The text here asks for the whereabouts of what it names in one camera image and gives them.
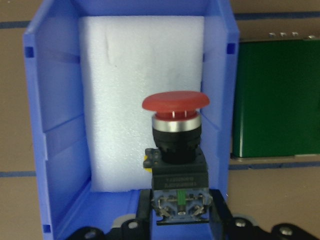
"metal screw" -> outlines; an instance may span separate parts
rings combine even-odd
[[[243,220],[243,219],[241,219],[241,218],[237,218],[237,219],[235,220],[235,225],[236,225],[237,227],[239,227],[239,228],[243,228],[243,227],[245,227],[245,226],[247,225],[247,223],[246,223],[245,220]]]
[[[291,236],[293,234],[292,229],[288,226],[282,226],[279,229],[282,235]]]
[[[138,223],[136,221],[129,222],[128,227],[130,229],[136,229],[138,227]]]
[[[277,35],[274,32],[269,32],[269,38],[275,38]]]
[[[95,230],[91,230],[88,231],[85,235],[84,235],[84,239],[93,239],[97,236],[97,233]]]

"white foam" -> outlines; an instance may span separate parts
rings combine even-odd
[[[92,191],[151,187],[142,167],[155,147],[145,97],[200,91],[204,18],[94,16],[79,20]]]

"silver metal ring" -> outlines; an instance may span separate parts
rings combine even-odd
[[[183,121],[165,121],[152,116],[152,127],[155,130],[167,133],[178,133],[194,130],[201,126],[201,116],[197,113],[196,117]]]

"blue plastic bin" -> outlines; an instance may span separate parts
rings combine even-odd
[[[90,192],[78,18],[205,16],[202,143],[210,187],[227,195],[239,31],[227,0],[45,0],[24,34],[24,57],[43,236],[83,226],[109,231],[135,213],[138,190]],[[207,224],[154,226],[152,239],[212,239]]]

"green plastic part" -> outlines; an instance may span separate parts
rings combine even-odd
[[[178,205],[186,205],[186,190],[177,190]]]
[[[320,154],[320,41],[241,43],[233,115],[236,157]]]

